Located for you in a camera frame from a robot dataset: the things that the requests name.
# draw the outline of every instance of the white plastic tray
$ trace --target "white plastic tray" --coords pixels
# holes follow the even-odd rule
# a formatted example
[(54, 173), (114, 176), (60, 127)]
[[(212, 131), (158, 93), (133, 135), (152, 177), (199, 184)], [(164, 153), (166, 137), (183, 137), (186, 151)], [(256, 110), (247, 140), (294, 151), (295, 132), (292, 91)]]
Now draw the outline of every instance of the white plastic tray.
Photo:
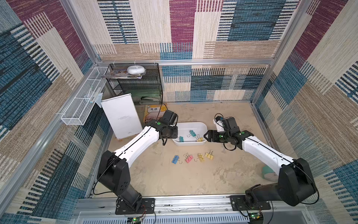
[[(178, 138), (173, 139), (174, 143), (177, 146), (200, 146), (206, 143), (204, 134), (208, 131), (208, 128), (203, 122), (183, 122), (178, 123)], [(197, 138), (189, 136), (189, 131), (193, 130), (196, 135), (199, 135), (200, 138), (203, 138), (202, 142), (197, 142)], [(179, 136), (182, 136), (184, 142), (179, 142)]]

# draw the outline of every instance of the binder clip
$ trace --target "binder clip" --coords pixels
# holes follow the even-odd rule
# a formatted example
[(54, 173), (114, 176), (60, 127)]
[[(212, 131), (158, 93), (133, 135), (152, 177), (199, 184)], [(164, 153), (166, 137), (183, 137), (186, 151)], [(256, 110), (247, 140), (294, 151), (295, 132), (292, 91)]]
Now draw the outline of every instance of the binder clip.
[(189, 162), (193, 159), (193, 156), (192, 156), (192, 155), (189, 156), (188, 153), (185, 153), (185, 154), (184, 154), (184, 157), (186, 158), (185, 161), (186, 161), (187, 163), (189, 163)]
[(213, 158), (214, 158), (214, 156), (213, 156), (213, 151), (210, 150), (209, 153), (205, 153), (205, 157), (208, 157), (209, 159), (213, 159)]
[(182, 161), (179, 160), (179, 156), (174, 156), (172, 163), (176, 164), (178, 161), (180, 162), (180, 164), (183, 163)]
[(195, 134), (195, 132), (193, 130), (190, 130), (189, 131), (189, 135), (187, 135), (187, 137), (189, 136), (193, 136), (193, 137), (196, 137), (197, 134)]
[(204, 162), (204, 161), (205, 161), (204, 156), (203, 156), (203, 154), (201, 154), (201, 153), (198, 153), (198, 158), (195, 160), (195, 162), (198, 161), (198, 159), (200, 160), (200, 162)]

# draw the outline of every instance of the aluminum frame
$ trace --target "aluminum frame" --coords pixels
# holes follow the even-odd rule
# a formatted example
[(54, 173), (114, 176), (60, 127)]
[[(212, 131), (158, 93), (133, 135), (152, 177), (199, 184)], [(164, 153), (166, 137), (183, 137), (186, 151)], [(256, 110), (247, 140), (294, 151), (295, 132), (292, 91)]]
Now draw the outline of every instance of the aluminum frame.
[(257, 109), (256, 109), (256, 107), (255, 107), (254, 104), (251, 104), (251, 109), (252, 109), (253, 114), (254, 114), (255, 117), (256, 117), (256, 120), (257, 120), (257, 122), (258, 122), (258, 125), (259, 125), (260, 128), (261, 128), (261, 131), (262, 131), (262, 133), (263, 133), (263, 136), (264, 136), (265, 139), (266, 139), (267, 144), (268, 144), (270, 147), (274, 148), (274, 145), (273, 145), (273, 143), (272, 143), (272, 139), (271, 139), (271, 137), (270, 137), (270, 135), (269, 135), (269, 133), (268, 133), (268, 131), (267, 131), (267, 129), (266, 129), (266, 126), (265, 126), (265, 124), (263, 123), (263, 121), (262, 121), (260, 115), (258, 114), (258, 111), (257, 111)]
[[(183, 195), (183, 196), (154, 196), (154, 211), (157, 218), (163, 216), (185, 216), (185, 215), (212, 215), (212, 214), (238, 214), (233, 211), (229, 196), (244, 194), (216, 194), (216, 195)], [(122, 218), (133, 217), (133, 215), (115, 215), (117, 198), (88, 198), (79, 199), (73, 218), (70, 223), (82, 224), (84, 219), (98, 218)], [(274, 213), (292, 213), (302, 214), (302, 219), (308, 224), (315, 224), (317, 218), (312, 211), (307, 210), (304, 204), (298, 204), (292, 207), (283, 201), (273, 201)], [(249, 210), (249, 212), (259, 212), (258, 210)], [(270, 217), (271, 210), (263, 210), (264, 215)]]
[(30, 148), (24, 159), (21, 161), (21, 163), (17, 166), (17, 168), (11, 175), (11, 177), (0, 189), (0, 217), (2, 217), (7, 207), (10, 205), (11, 201), (17, 194), (18, 190), (21, 188), (27, 177), (30, 175), (37, 161), (41, 158), (41, 156), (45, 152), (45, 149), (56, 135), (58, 129), (61, 127), (61, 124), (63, 124), (63, 122), (61, 121), (62, 114), (67, 109), (72, 99), (76, 96), (79, 88), (81, 88), (81, 86), (87, 80), (88, 76), (91, 74), (94, 68), (95, 67), (92, 66), (88, 70), (86, 75), (84, 75), (81, 82), (77, 85), (77, 88), (72, 91), (71, 95), (67, 98), (59, 111), (55, 113), (52, 121), (47, 125), (46, 129), (37, 139), (36, 143)]
[(98, 62), (97, 53), (92, 47), (89, 39), (87, 38), (86, 33), (84, 32), (82, 25), (80, 24), (76, 12), (73, 9), (73, 6), (71, 4), (71, 0), (60, 0), (62, 7), (64, 8), (67, 16), (69, 17), (74, 30), (76, 31), (80, 41), (82, 42), (82, 45), (84, 49), (86, 50), (89, 58), (91, 59), (93, 64), (96, 64)]
[[(105, 151), (108, 150), (108, 146), (110, 145), (112, 135), (113, 135), (113, 130), (112, 130), (112, 127), (110, 127), (110, 129), (109, 129), (109, 131), (107, 133), (106, 139), (105, 139), (105, 143), (104, 143), (104, 145), (102, 147), (101, 156)], [(100, 167), (100, 160), (101, 160), (101, 157), (98, 158), (98, 162), (96, 164), (96, 167), (95, 167), (95, 170), (94, 170), (93, 175), (91, 177), (91, 180), (89, 181), (89, 185), (88, 185), (85, 197), (90, 197), (90, 195), (91, 195), (93, 184), (94, 184), (95, 180), (97, 179), (97, 172), (98, 172), (98, 169)]]
[(128, 60), (128, 61), (102, 61), (98, 66), (108, 66), (113, 63), (157, 63), (160, 66), (172, 65), (270, 65), (273, 58), (237, 58), (237, 59), (187, 59), (187, 60)]
[(291, 36), (293, 32), (296, 30), (299, 21), (301, 20), (302, 15), (307, 11), (308, 7), (310, 6), (312, 0), (301, 0), (301, 3), (298, 5), (298, 8), (296, 9), (295, 16), (291, 19), (291, 25), (287, 30), (286, 35), (283, 37), (281, 45), (279, 46), (279, 49), (277, 50), (277, 53), (275, 54), (275, 60), (271, 64), (269, 68), (266, 69), (265, 74), (263, 75), (260, 84), (258, 85), (256, 92), (252, 98), (252, 102), (255, 104), (261, 95), (264, 87), (266, 86), (267, 81), (269, 80), (273, 69), (275, 68), (276, 61), (278, 58), (280, 58), (283, 54), (283, 52), (286, 50), (288, 42), (291, 39)]

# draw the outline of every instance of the metal bracket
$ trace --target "metal bracket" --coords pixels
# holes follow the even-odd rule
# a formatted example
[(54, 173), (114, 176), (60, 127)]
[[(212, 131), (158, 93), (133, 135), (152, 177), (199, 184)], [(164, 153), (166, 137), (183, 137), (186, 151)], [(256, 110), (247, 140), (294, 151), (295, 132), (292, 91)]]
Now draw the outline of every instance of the metal bracket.
[[(154, 206), (155, 206), (155, 198), (143, 198), (142, 205), (144, 207), (139, 210), (137, 214), (143, 214), (145, 209), (145, 214), (153, 214), (154, 213)], [(116, 207), (116, 215), (132, 215), (136, 214), (127, 209), (126, 204), (123, 200), (119, 202), (119, 205)]]
[(248, 208), (245, 203), (245, 195), (231, 195), (231, 207), (233, 211), (246, 211), (246, 210), (271, 210), (270, 202), (259, 202), (260, 207)]

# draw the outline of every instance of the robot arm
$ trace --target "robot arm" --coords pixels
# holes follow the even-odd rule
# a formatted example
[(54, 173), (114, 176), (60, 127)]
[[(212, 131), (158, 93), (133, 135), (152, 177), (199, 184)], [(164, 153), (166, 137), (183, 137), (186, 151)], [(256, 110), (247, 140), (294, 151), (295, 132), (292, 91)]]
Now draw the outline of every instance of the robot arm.
[(126, 159), (128, 167), (132, 166), (135, 159), (151, 144), (159, 140), (159, 131), (152, 126), (145, 126), (144, 129), (129, 143), (114, 151), (115, 156)]
[(216, 117), (213, 122), (216, 125), (217, 131), (209, 130), (204, 135), (209, 142), (230, 142), (245, 152), (254, 155), (264, 164), (268, 165), (277, 175), (279, 175), (280, 168), (283, 165), (288, 165), (293, 162), (292, 157), (274, 150), (260, 141), (256, 136), (253, 136), (250, 132), (241, 132), (238, 129), (234, 118), (225, 119), (223, 117)]
[[(174, 124), (177, 115), (167, 110), (159, 121), (149, 123), (134, 139), (114, 152), (106, 151), (101, 157), (97, 180), (121, 198), (127, 208), (137, 211), (141, 206), (141, 194), (130, 185), (129, 167), (152, 143), (178, 137)], [(208, 130), (204, 138), (208, 142), (231, 143), (267, 164), (279, 175), (278, 183), (255, 185), (245, 191), (249, 208), (261, 201), (282, 200), (291, 206), (313, 195), (317, 188), (308, 163), (293, 159), (261, 142), (249, 131), (240, 131), (233, 117), (216, 117), (217, 130)]]
[(268, 165), (279, 176), (274, 184), (255, 185), (245, 191), (245, 201), (249, 208), (256, 207), (261, 201), (284, 201), (295, 206), (317, 191), (308, 163), (293, 159), (261, 142), (249, 131), (240, 131), (233, 117), (216, 117), (214, 124), (218, 130), (208, 130), (204, 138), (209, 142), (231, 143), (254, 155)]

